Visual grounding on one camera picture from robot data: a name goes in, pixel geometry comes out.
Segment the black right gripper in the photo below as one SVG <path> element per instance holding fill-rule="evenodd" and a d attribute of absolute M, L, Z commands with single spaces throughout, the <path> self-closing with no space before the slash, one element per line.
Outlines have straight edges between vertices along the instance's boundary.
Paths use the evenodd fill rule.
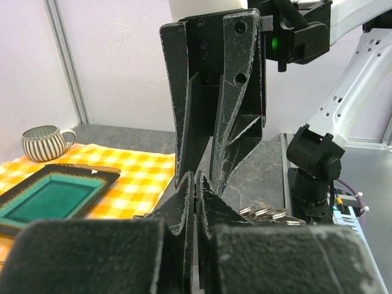
<path fill-rule="evenodd" d="M 160 28 L 176 130 L 175 186 L 195 173 L 214 128 L 209 177 L 222 195 L 265 126 L 265 35 L 256 8 L 183 17 Z"/>

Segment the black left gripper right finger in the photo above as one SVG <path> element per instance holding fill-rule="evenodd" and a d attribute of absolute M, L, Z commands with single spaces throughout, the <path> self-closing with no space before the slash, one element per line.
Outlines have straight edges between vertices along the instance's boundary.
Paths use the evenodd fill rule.
<path fill-rule="evenodd" d="M 199 281 L 206 293 L 385 293 L 351 228 L 253 223 L 195 177 Z"/>

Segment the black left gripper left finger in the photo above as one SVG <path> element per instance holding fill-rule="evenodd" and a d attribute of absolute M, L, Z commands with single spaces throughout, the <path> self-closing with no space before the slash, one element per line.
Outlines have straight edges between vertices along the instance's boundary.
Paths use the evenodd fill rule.
<path fill-rule="evenodd" d="M 40 220 L 16 238 L 2 293 L 190 293 L 194 174 L 151 214 Z"/>

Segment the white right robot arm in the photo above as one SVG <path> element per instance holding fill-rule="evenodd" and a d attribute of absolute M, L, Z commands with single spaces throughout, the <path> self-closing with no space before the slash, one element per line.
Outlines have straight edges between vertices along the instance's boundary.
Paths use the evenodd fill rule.
<path fill-rule="evenodd" d="M 266 62 L 308 64 L 362 27 L 333 92 L 287 146 L 293 217 L 333 220 L 353 123 L 391 72 L 390 1 L 170 1 L 160 28 L 176 128 L 175 183 L 196 172 L 212 143 L 209 178 L 218 194 L 262 139 Z"/>

